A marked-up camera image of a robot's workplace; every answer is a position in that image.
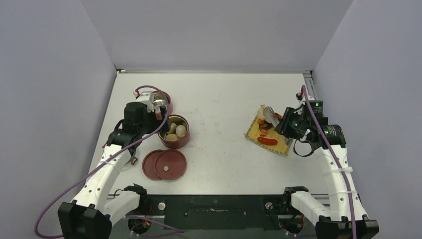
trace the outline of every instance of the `red chili pepper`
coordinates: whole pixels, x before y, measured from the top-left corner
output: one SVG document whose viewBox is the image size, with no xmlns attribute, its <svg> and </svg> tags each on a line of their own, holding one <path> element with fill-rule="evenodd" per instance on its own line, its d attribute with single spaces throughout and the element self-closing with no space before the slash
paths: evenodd
<svg viewBox="0 0 422 239">
<path fill-rule="evenodd" d="M 272 138 L 258 137 L 258 142 L 265 145 L 276 145 L 278 141 Z"/>
</svg>

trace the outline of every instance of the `round red lid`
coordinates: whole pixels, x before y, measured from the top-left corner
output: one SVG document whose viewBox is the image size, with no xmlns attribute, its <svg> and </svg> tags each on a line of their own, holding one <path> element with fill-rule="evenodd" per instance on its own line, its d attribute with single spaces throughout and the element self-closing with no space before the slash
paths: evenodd
<svg viewBox="0 0 422 239">
<path fill-rule="evenodd" d="M 162 179 L 178 179 L 186 171 L 185 156 L 178 150 L 169 149 L 161 152 L 155 160 L 155 173 Z"/>
<path fill-rule="evenodd" d="M 161 180 L 156 173 L 155 173 L 155 160 L 157 156 L 162 153 L 164 150 L 158 149 L 151 151 L 147 154 L 142 162 L 142 171 L 144 171 L 145 176 L 147 176 L 151 180 Z"/>
</svg>

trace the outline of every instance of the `white wall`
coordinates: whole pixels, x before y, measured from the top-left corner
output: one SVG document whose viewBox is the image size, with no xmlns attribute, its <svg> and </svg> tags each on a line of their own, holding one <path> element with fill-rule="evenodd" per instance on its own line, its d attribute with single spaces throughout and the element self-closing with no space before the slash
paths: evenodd
<svg viewBox="0 0 422 239">
<path fill-rule="evenodd" d="M 82 0 L 118 68 L 313 69 L 352 0 Z"/>
<path fill-rule="evenodd" d="M 1 1 L 0 22 L 0 237 L 35 238 L 88 171 L 115 69 L 79 0 Z"/>
<path fill-rule="evenodd" d="M 422 1 L 354 0 L 314 71 L 378 238 L 422 238 Z"/>
</svg>

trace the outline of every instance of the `tabletop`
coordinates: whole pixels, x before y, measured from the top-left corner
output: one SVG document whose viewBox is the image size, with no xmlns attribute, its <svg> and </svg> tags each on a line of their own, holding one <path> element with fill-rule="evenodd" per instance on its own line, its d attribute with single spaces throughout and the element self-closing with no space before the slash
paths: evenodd
<svg viewBox="0 0 422 239">
<path fill-rule="evenodd" d="M 281 156 L 245 138 L 260 105 L 284 113 L 296 107 L 295 97 L 305 83 L 302 74 L 141 73 L 118 74 L 101 128 L 90 169 L 103 153 L 102 146 L 133 90 L 153 85 L 172 98 L 173 114 L 186 118 L 191 138 L 179 149 L 187 169 L 174 181 L 152 181 L 142 172 L 142 160 L 151 151 L 166 149 L 157 135 L 138 147 L 139 161 L 126 165 L 111 192 L 136 183 L 148 194 L 282 194 L 285 187 L 305 186 L 311 193 L 327 193 L 315 157 L 302 158 L 292 151 Z"/>
</svg>

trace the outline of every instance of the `gray floor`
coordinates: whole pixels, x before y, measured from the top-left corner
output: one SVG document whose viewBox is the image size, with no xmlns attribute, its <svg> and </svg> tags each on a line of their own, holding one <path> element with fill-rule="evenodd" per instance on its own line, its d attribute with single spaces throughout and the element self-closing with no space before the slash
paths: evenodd
<svg viewBox="0 0 422 239">
<path fill-rule="evenodd" d="M 163 218 L 154 218 L 159 222 L 163 222 Z M 309 221 L 305 222 L 307 227 L 302 230 L 301 234 L 314 234 L 315 228 Z M 155 235 L 166 233 L 169 230 L 163 230 L 161 226 L 153 225 L 145 235 Z M 110 239 L 134 239 L 136 236 L 129 236 L 129 229 L 127 227 L 127 220 L 122 219 L 114 225 L 111 231 Z M 280 238 L 295 238 L 293 235 L 286 237 L 286 233 L 280 231 L 264 231 L 263 229 L 246 229 L 246 230 L 186 230 L 183 234 L 174 234 L 164 236 L 165 239 L 244 239 L 244 238 L 266 238 L 266 239 L 280 239 Z"/>
</svg>

